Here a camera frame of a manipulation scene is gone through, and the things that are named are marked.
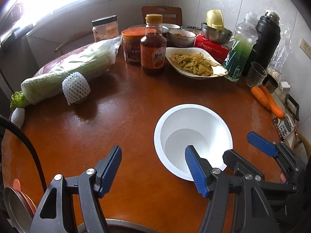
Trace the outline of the operator hand pink nails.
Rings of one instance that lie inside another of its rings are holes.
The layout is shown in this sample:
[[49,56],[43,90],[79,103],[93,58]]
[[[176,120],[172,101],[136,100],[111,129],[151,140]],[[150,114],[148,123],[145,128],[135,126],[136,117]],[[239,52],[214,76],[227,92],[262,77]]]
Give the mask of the operator hand pink nails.
[[281,174],[280,174],[280,181],[281,181],[281,183],[287,182],[287,178],[286,178],[286,176],[284,175],[283,172],[281,172]]

